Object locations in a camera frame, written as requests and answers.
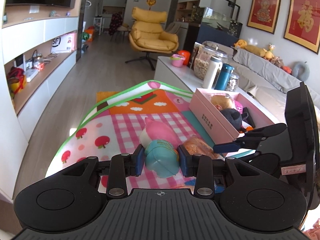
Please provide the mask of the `teal thermos bottle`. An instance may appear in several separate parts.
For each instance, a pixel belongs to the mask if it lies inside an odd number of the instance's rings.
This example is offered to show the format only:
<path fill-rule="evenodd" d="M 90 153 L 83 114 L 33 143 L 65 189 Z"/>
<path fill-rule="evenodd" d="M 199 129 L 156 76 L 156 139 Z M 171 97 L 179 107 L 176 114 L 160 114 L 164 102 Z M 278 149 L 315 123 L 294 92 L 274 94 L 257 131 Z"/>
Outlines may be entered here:
<path fill-rule="evenodd" d="M 225 90 L 228 80 L 230 78 L 231 73 L 233 72 L 234 67 L 224 63 L 220 70 L 220 74 L 217 78 L 217 82 L 215 84 L 215 90 Z"/>

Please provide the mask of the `black cylinder handle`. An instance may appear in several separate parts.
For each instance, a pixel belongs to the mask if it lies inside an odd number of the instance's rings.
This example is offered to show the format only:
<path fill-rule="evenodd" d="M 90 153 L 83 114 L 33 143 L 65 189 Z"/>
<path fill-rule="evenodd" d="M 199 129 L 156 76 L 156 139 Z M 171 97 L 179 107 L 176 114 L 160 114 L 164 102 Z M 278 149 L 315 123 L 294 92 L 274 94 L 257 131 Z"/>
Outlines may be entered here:
<path fill-rule="evenodd" d="M 256 128 L 256 125 L 250 115 L 250 112 L 247 107 L 242 109 L 242 120 L 248 123 L 252 128 Z"/>

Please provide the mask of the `packaged toast with barcode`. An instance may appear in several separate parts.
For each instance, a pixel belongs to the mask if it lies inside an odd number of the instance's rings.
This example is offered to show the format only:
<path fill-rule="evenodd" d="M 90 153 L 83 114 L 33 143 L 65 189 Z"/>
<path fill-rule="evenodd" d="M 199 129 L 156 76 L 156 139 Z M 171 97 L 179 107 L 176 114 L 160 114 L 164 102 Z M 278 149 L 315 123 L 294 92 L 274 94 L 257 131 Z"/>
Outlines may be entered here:
<path fill-rule="evenodd" d="M 234 100 L 228 94 L 215 94 L 210 98 L 210 101 L 219 111 L 236 109 Z"/>

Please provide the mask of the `grey neck pillow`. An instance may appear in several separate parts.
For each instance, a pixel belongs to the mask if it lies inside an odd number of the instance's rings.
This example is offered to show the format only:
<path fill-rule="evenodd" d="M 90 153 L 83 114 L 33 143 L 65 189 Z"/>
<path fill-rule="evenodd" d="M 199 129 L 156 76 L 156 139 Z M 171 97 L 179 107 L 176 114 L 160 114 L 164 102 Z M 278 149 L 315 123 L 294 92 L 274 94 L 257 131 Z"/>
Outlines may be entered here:
<path fill-rule="evenodd" d="M 300 81 L 307 81 L 310 76 L 310 69 L 307 62 L 297 62 L 292 68 L 291 75 Z"/>

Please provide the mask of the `glass fish tank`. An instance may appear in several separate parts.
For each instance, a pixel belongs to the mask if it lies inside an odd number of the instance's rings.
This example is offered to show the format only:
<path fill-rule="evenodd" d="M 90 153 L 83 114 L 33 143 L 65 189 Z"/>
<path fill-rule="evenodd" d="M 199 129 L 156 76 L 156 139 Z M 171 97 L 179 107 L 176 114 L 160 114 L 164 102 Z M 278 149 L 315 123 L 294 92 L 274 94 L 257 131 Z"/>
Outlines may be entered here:
<path fill-rule="evenodd" d="M 199 26 L 196 42 L 212 42 L 234 48 L 242 23 L 238 21 L 240 6 L 231 0 L 199 0 L 191 22 Z"/>

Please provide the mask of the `orange round toy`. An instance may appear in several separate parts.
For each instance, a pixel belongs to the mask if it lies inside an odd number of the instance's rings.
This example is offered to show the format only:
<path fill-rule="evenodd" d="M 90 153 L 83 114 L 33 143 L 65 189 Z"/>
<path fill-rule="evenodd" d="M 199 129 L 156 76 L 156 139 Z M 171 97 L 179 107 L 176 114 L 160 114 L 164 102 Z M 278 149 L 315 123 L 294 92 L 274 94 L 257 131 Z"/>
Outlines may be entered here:
<path fill-rule="evenodd" d="M 183 65 L 187 66 L 189 63 L 189 59 L 190 59 L 190 52 L 187 50 L 179 50 L 178 55 L 184 57 Z"/>

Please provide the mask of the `pink cardboard box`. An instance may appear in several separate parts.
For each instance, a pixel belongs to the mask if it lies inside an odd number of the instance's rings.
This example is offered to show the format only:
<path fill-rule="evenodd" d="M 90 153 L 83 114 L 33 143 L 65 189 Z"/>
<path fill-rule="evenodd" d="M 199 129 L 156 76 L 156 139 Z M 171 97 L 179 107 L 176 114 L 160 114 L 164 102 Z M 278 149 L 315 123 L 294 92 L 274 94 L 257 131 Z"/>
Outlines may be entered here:
<path fill-rule="evenodd" d="M 265 107 L 246 94 L 243 90 L 239 92 L 226 92 L 214 89 L 197 88 L 191 98 L 189 109 L 196 116 L 197 120 L 215 144 L 231 142 L 232 140 L 243 136 L 243 134 L 240 134 L 211 103 L 211 97 L 216 94 L 228 94 L 232 99 L 242 104 L 243 107 L 246 107 L 256 128 L 280 122 Z"/>

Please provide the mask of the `white router box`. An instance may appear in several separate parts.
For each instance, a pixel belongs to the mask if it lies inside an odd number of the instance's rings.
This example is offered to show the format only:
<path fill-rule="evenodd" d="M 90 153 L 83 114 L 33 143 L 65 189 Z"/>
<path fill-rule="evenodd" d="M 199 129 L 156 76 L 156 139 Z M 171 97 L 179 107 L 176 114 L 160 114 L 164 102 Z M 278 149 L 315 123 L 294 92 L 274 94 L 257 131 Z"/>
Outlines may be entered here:
<path fill-rule="evenodd" d="M 27 83 L 31 82 L 32 79 L 38 74 L 38 69 L 37 68 L 29 68 L 25 71 L 25 77 Z"/>

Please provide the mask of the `red and yellow toy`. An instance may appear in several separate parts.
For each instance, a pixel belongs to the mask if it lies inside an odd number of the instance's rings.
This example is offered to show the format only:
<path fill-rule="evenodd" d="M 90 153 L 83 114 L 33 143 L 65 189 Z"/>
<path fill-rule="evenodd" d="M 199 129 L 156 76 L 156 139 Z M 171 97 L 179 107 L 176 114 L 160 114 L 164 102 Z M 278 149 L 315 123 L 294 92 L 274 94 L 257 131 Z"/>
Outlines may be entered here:
<path fill-rule="evenodd" d="M 15 95 L 25 89 L 27 78 L 22 68 L 11 67 L 7 74 L 7 82 L 10 91 Z"/>

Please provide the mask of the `beige sofa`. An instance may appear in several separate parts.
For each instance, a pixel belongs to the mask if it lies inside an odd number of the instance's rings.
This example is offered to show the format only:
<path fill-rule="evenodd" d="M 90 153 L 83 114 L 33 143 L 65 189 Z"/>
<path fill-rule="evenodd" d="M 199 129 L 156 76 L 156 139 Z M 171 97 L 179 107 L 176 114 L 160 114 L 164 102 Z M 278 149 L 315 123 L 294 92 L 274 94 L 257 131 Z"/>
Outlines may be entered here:
<path fill-rule="evenodd" d="M 297 78 L 246 48 L 234 49 L 212 41 L 203 44 L 224 51 L 227 63 L 239 76 L 239 88 L 251 94 L 278 122 L 286 122 L 286 96 L 289 90 L 299 86 Z"/>

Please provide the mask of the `red framed picture left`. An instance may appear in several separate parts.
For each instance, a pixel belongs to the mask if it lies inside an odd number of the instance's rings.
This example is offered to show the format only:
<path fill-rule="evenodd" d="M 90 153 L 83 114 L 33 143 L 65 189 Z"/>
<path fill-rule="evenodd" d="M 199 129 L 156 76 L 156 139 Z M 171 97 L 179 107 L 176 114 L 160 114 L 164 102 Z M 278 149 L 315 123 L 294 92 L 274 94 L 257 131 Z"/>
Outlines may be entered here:
<path fill-rule="evenodd" d="M 252 0 L 247 26 L 274 34 L 281 0 Z"/>

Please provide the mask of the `teal and pink plush toy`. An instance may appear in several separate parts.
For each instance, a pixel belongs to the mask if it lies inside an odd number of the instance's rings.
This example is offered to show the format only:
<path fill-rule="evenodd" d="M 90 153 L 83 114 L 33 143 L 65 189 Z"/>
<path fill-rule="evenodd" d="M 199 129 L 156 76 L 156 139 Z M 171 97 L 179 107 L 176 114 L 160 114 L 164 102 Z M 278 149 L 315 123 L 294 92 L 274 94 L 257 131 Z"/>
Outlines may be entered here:
<path fill-rule="evenodd" d="M 139 136 L 145 148 L 145 166 L 159 178 L 178 174 L 180 161 L 177 148 L 181 143 L 175 131 L 167 124 L 145 118 L 145 127 Z"/>

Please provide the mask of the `packaged bread with white label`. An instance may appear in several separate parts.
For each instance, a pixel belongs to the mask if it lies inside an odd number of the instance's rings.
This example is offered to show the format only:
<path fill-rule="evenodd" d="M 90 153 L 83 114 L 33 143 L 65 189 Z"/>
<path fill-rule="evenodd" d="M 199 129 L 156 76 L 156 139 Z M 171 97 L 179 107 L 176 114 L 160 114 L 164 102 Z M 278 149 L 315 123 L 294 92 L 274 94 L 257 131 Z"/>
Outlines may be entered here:
<path fill-rule="evenodd" d="M 196 135 L 192 135 L 189 139 L 182 143 L 183 147 L 190 155 L 206 155 L 211 159 L 223 159 L 223 157 L 213 151 L 203 139 Z"/>

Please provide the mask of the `pink toy strainer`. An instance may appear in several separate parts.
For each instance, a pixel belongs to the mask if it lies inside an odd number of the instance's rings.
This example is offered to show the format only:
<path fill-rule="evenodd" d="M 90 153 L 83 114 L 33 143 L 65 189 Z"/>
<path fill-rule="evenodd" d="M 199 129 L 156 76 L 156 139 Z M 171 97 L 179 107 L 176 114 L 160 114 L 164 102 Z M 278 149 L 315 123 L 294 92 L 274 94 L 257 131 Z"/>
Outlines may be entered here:
<path fill-rule="evenodd" d="M 234 104 L 235 104 L 235 109 L 242 114 L 243 113 L 242 104 L 236 100 L 234 100 Z"/>

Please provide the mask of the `large glass jar of nuts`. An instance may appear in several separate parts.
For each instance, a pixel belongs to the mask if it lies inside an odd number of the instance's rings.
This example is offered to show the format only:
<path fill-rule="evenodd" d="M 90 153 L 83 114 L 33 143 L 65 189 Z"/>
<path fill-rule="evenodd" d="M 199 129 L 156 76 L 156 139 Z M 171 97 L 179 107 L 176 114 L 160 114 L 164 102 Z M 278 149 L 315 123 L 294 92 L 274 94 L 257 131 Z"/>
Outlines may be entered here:
<path fill-rule="evenodd" d="M 204 80 L 208 66 L 210 64 L 210 59 L 214 56 L 219 58 L 223 63 L 227 63 L 228 55 L 224 51 L 220 50 L 217 46 L 199 47 L 193 64 L 193 69 L 196 77 L 198 77 L 201 80 Z"/>

